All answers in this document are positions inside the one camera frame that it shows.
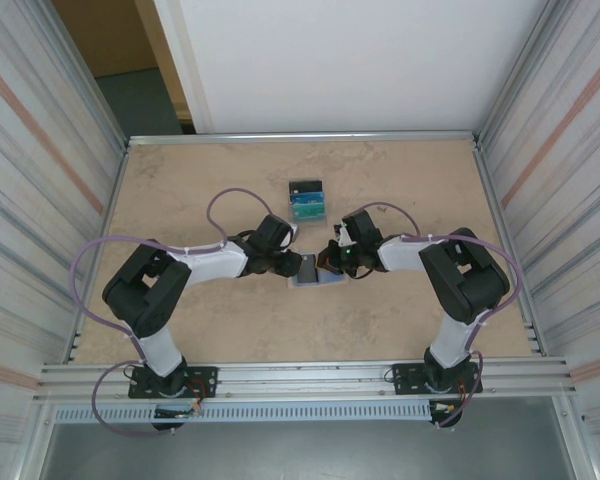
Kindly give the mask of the clear acrylic card stand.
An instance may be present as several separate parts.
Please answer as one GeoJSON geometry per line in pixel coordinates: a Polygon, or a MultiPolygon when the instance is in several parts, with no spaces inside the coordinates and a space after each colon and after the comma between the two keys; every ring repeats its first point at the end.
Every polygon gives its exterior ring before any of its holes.
{"type": "MultiPolygon", "coordinates": [[[[322,191],[324,193],[324,204],[325,204],[325,208],[326,208],[326,195],[324,192],[324,189],[322,191]]],[[[290,194],[289,194],[289,187],[288,187],[288,199],[289,199],[289,212],[290,212],[290,217],[292,219],[292,221],[296,224],[303,224],[303,225],[313,225],[313,224],[319,224],[319,223],[324,223],[327,219],[327,212],[326,212],[326,218],[323,221],[319,221],[319,222],[302,222],[302,223],[297,223],[294,221],[293,216],[292,216],[292,212],[291,212],[291,201],[290,201],[290,194]]]]}

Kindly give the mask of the brown wooden door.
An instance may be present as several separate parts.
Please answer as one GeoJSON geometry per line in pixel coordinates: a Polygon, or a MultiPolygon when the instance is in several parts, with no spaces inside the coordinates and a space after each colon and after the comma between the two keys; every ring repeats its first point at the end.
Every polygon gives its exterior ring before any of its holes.
{"type": "Polygon", "coordinates": [[[157,67],[135,0],[51,0],[95,78],[157,67]]]}

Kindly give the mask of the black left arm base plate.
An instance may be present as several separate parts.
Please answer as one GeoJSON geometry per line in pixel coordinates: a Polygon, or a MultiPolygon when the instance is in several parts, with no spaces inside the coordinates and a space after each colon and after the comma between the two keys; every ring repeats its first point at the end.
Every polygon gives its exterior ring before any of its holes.
{"type": "Polygon", "coordinates": [[[217,388],[217,367],[180,366],[166,377],[160,377],[149,367],[133,367],[125,376],[129,379],[131,399],[195,399],[214,398],[217,388]]]}

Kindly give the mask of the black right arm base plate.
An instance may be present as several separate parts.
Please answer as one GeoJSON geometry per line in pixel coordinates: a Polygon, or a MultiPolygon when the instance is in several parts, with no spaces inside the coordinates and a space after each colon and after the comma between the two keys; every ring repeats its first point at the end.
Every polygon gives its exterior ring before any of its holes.
{"type": "Polygon", "coordinates": [[[452,373],[434,379],[433,369],[425,363],[398,363],[391,366],[388,383],[394,387],[396,395],[461,395],[473,388],[483,391],[478,379],[479,365],[465,362],[452,369],[452,373]]]}

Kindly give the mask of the aluminium frame post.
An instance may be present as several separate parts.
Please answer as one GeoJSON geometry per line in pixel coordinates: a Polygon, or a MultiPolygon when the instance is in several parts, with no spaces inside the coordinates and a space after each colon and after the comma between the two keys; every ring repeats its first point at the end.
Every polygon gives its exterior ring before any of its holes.
{"type": "Polygon", "coordinates": [[[483,144],[487,137],[494,132],[502,117],[506,114],[513,102],[516,92],[519,90],[526,71],[534,62],[533,56],[539,50],[539,42],[545,33],[546,25],[553,15],[556,0],[543,0],[539,16],[531,28],[527,39],[516,57],[513,66],[504,81],[502,88],[496,96],[489,113],[487,114],[481,129],[475,135],[478,145],[483,144]]]}
{"type": "Polygon", "coordinates": [[[81,98],[94,116],[96,123],[107,137],[109,143],[118,151],[125,153],[128,149],[128,138],[102,94],[78,47],[71,38],[69,31],[51,0],[41,0],[41,2],[44,5],[46,15],[53,25],[58,42],[64,49],[63,56],[68,61],[67,69],[71,78],[77,81],[81,98]]]}

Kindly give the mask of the thin aluminium table rail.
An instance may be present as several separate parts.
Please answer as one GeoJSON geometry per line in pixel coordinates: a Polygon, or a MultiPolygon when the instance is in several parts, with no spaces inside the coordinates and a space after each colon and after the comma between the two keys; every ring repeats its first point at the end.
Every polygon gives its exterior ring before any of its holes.
{"type": "Polygon", "coordinates": [[[374,141],[457,141],[474,140],[474,133],[464,130],[418,130],[386,132],[302,132],[241,133],[131,136],[128,145],[222,145],[260,143],[374,142],[374,141]]]}

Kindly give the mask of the green patterned card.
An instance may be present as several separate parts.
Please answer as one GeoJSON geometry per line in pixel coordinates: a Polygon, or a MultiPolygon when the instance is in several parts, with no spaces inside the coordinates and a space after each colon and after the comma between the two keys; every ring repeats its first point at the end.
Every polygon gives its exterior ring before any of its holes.
{"type": "Polygon", "coordinates": [[[291,212],[295,222],[319,222],[326,218],[324,203],[294,203],[291,212]]]}

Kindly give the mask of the wide aluminium frame rail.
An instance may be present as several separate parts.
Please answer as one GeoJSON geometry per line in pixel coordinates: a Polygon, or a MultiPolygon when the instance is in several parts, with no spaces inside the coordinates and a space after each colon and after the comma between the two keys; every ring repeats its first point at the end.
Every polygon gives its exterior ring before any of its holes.
{"type": "MultiPolygon", "coordinates": [[[[287,362],[219,364],[217,402],[292,400],[368,400],[393,397],[389,372],[394,362],[287,362]]],[[[104,365],[55,365],[42,369],[36,403],[85,403],[104,365]]],[[[566,361],[556,357],[486,358],[482,397],[573,395],[575,383],[566,361]]]]}

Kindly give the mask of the dark grey card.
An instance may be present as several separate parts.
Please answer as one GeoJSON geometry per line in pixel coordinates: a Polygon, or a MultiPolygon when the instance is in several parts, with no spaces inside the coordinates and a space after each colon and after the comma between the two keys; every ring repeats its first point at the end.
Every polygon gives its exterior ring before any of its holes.
{"type": "Polygon", "coordinates": [[[296,275],[296,283],[298,285],[309,285],[317,284],[318,282],[316,256],[314,254],[306,254],[302,258],[300,269],[296,275]]]}

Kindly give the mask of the aluminium side rail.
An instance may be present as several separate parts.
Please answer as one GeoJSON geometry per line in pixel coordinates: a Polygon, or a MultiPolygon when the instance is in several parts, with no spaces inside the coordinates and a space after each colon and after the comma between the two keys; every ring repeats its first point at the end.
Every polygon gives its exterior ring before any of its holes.
{"type": "MultiPolygon", "coordinates": [[[[487,204],[494,221],[500,245],[503,250],[515,261],[515,263],[518,263],[518,256],[505,222],[504,211],[499,199],[497,198],[494,183],[487,168],[483,148],[478,140],[473,140],[472,142],[472,153],[486,196],[487,204]]],[[[525,279],[521,280],[521,291],[517,295],[516,304],[518,310],[520,311],[524,327],[530,334],[528,342],[530,344],[532,355],[544,357],[546,352],[542,343],[541,334],[537,329],[535,318],[536,311],[532,299],[529,296],[525,279]]]]}
{"type": "MultiPolygon", "coordinates": [[[[121,163],[117,170],[114,183],[110,192],[109,201],[103,214],[102,225],[99,233],[99,237],[107,236],[110,230],[112,218],[115,212],[119,192],[124,179],[125,170],[129,159],[130,147],[127,147],[121,158],[121,163]]],[[[104,245],[98,244],[89,249],[91,253],[91,261],[89,264],[89,271],[86,278],[80,287],[81,300],[86,307],[90,306],[90,302],[94,296],[94,288],[98,276],[98,271],[101,263],[101,258],[104,251],[104,245]]],[[[67,350],[64,358],[64,363],[71,363],[74,361],[76,351],[79,347],[81,336],[84,330],[85,315],[77,310],[74,331],[71,339],[67,345],[67,350]]]]}

